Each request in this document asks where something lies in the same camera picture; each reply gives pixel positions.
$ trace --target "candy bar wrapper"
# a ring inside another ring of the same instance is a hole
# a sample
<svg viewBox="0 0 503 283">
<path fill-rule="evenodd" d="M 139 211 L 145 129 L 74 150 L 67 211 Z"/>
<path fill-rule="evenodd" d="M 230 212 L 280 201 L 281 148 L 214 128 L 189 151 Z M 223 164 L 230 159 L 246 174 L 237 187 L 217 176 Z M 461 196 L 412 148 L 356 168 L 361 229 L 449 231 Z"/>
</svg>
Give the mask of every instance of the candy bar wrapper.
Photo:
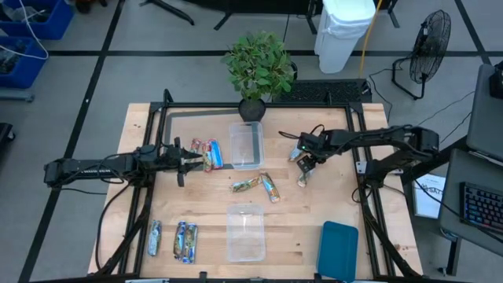
<svg viewBox="0 0 503 283">
<path fill-rule="evenodd" d="M 314 169 L 307 173 L 300 173 L 300 176 L 297 178 L 297 185 L 301 188 L 305 188 L 307 186 L 307 181 L 313 175 Z"/>
<path fill-rule="evenodd" d="M 266 188 L 267 193 L 269 194 L 269 199 L 274 204 L 280 201 L 280 194 L 277 191 L 276 186 L 273 183 L 273 179 L 270 178 L 269 174 L 265 171 L 260 171 L 260 176 L 262 177 L 262 184 L 264 184 L 264 188 Z"/>
<path fill-rule="evenodd" d="M 207 142 L 211 145 L 211 163 L 213 169 L 220 169 L 223 167 L 222 153 L 220 152 L 220 146 L 218 141 L 214 138 L 208 140 Z"/>
<path fill-rule="evenodd" d="M 201 140 L 199 138 L 193 138 L 192 139 L 192 144 L 190 145 L 190 150 L 189 151 L 191 153 L 198 153 L 200 146 L 201 146 Z"/>
<path fill-rule="evenodd" d="M 293 148 L 292 152 L 290 153 L 290 157 L 288 158 L 288 161 L 290 162 L 295 162 L 300 156 L 302 156 L 303 151 L 300 149 L 297 149 L 297 145 Z"/>
<path fill-rule="evenodd" d="M 247 189 L 251 189 L 259 184 L 262 184 L 262 177 L 257 176 L 243 182 L 235 182 L 230 186 L 230 191 L 233 193 L 244 192 Z"/>
<path fill-rule="evenodd" d="M 185 240 L 185 221 L 180 221 L 176 227 L 176 234 L 173 243 L 173 255 L 176 260 L 183 258 L 183 245 Z"/>
<path fill-rule="evenodd" d="M 183 263 L 193 264 L 196 261 L 197 225 L 190 223 L 185 231 L 185 246 L 183 249 Z"/>
<path fill-rule="evenodd" d="M 205 172 L 211 172 L 211 144 L 205 142 L 203 144 L 203 169 Z"/>
<path fill-rule="evenodd" d="M 162 224 L 159 220 L 152 222 L 152 229 L 149 235 L 149 250 L 147 251 L 150 256 L 157 255 L 157 250 L 159 250 L 161 226 Z"/>
</svg>

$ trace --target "potted plant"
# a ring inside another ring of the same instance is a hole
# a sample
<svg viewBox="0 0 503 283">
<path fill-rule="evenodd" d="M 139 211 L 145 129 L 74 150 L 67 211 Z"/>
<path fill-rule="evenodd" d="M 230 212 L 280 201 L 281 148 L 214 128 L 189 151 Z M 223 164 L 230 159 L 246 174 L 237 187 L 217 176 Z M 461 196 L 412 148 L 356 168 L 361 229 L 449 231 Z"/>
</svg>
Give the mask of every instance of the potted plant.
<svg viewBox="0 0 503 283">
<path fill-rule="evenodd" d="M 283 42 L 272 32 L 260 32 L 239 38 L 222 59 L 229 67 L 229 81 L 243 99 L 239 113 L 243 121 L 260 121 L 266 113 L 262 100 L 289 92 L 294 80 L 294 64 Z"/>
</svg>

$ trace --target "clear plastic container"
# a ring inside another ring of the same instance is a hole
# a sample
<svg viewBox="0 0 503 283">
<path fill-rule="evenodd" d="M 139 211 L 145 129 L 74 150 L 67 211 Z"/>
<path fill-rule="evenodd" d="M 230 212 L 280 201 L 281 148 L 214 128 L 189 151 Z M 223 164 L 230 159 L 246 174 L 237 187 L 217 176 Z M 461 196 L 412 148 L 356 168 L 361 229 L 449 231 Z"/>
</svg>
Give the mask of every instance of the clear plastic container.
<svg viewBox="0 0 503 283">
<path fill-rule="evenodd" d="M 232 123 L 229 127 L 232 165 L 236 170 L 253 170 L 264 162 L 262 124 Z"/>
<path fill-rule="evenodd" d="M 257 262 L 266 258 L 264 210 L 258 204 L 227 208 L 227 259 L 231 263 Z"/>
</svg>

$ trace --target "wooden table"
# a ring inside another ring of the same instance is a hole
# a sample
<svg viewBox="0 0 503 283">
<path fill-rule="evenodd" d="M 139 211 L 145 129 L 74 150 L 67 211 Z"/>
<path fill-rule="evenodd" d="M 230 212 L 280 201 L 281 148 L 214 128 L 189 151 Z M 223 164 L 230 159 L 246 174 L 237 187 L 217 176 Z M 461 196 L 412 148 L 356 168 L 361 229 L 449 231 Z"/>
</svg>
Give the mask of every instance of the wooden table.
<svg viewBox="0 0 503 283">
<path fill-rule="evenodd" d="M 142 144 L 148 110 L 149 104 L 129 106 L 119 153 L 133 151 Z M 169 108 L 169 143 L 173 142 L 174 137 L 180 137 L 182 144 L 188 148 L 193 138 L 217 138 L 223 159 L 229 162 L 229 124 L 240 122 L 240 117 L 236 114 L 187 116 L 190 115 L 188 112 L 214 110 L 218 109 Z M 364 105 L 364 115 L 368 129 L 387 126 L 382 105 Z M 358 123 L 355 114 L 354 122 Z M 321 226 L 329 220 L 358 228 L 357 278 L 371 278 L 361 207 L 351 200 L 351 193 L 357 187 L 351 151 L 318 165 L 307 187 L 300 188 L 297 186 L 299 168 L 295 163 L 287 162 L 296 141 L 283 138 L 277 133 L 283 130 L 299 134 L 301 131 L 310 131 L 319 123 L 323 123 L 326 129 L 347 129 L 343 109 L 267 109 L 262 121 L 265 149 L 263 170 L 269 172 L 278 187 L 281 201 L 277 204 L 269 201 L 265 189 L 261 186 L 243 193 L 229 191 L 232 182 L 254 177 L 258 171 L 221 170 L 209 174 L 192 171 L 185 177 L 185 188 L 177 186 L 174 172 L 158 173 L 149 222 L 151 223 L 152 219 L 162 221 L 162 241 L 158 256 L 143 257 L 141 277 L 198 277 L 200 271 L 207 271 L 209 278 L 312 279 L 313 273 L 316 272 Z M 392 150 L 390 146 L 373 147 L 372 154 L 374 158 L 382 159 L 391 154 Z M 389 175 L 385 183 L 402 189 L 397 176 Z M 119 189 L 121 186 L 110 185 L 107 202 Z M 132 191 L 129 189 L 118 197 L 105 215 L 100 243 L 102 263 L 123 239 Z M 390 189 L 381 189 L 380 195 L 391 242 L 410 266 L 422 273 L 404 196 Z M 261 204 L 264 208 L 266 259 L 259 263 L 230 263 L 226 258 L 226 208 L 231 204 L 243 203 Z M 194 265 L 182 264 L 173 257 L 174 232 L 181 220 L 194 222 L 199 226 Z M 385 274 L 382 248 L 377 237 L 375 239 L 380 272 Z M 132 271 L 136 248 L 136 243 L 130 247 L 128 271 Z M 90 272 L 95 270 L 94 261 L 91 260 Z"/>
</svg>

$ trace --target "plastic storage bin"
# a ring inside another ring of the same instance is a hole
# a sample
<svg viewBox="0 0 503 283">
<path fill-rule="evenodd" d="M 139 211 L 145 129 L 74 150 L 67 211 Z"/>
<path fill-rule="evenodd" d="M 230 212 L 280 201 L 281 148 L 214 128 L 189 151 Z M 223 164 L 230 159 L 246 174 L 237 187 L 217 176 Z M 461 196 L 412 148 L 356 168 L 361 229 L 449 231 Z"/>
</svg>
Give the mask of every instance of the plastic storage bin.
<svg viewBox="0 0 503 283">
<path fill-rule="evenodd" d="M 19 0 L 5 0 L 6 6 L 17 9 L 21 7 Z M 64 0 L 23 0 L 25 7 L 48 7 L 51 9 L 49 19 L 45 23 L 30 23 L 31 29 L 39 39 L 61 39 L 72 20 L 72 8 Z M 0 28 L 11 36 L 30 36 L 26 23 L 0 21 Z"/>
<path fill-rule="evenodd" d="M 323 0 L 314 45 L 322 72 L 332 74 L 342 71 L 375 12 L 373 0 Z"/>
<path fill-rule="evenodd" d="M 2 46 L 15 46 L 18 41 L 22 41 L 26 45 L 25 54 L 38 57 L 45 56 L 43 50 L 40 49 L 34 39 L 0 36 L 0 45 Z M 14 69 L 9 74 L 0 74 L 0 86 L 23 89 L 30 87 L 37 78 L 37 75 L 39 75 L 44 63 L 46 63 L 46 60 L 20 57 L 16 66 L 14 66 Z"/>
<path fill-rule="evenodd" d="M 231 263 L 256 262 L 266 258 L 264 210 L 258 204 L 227 208 L 227 259 Z"/>
<path fill-rule="evenodd" d="M 264 162 L 262 124 L 232 123 L 229 127 L 232 165 L 236 170 L 253 170 Z"/>
</svg>

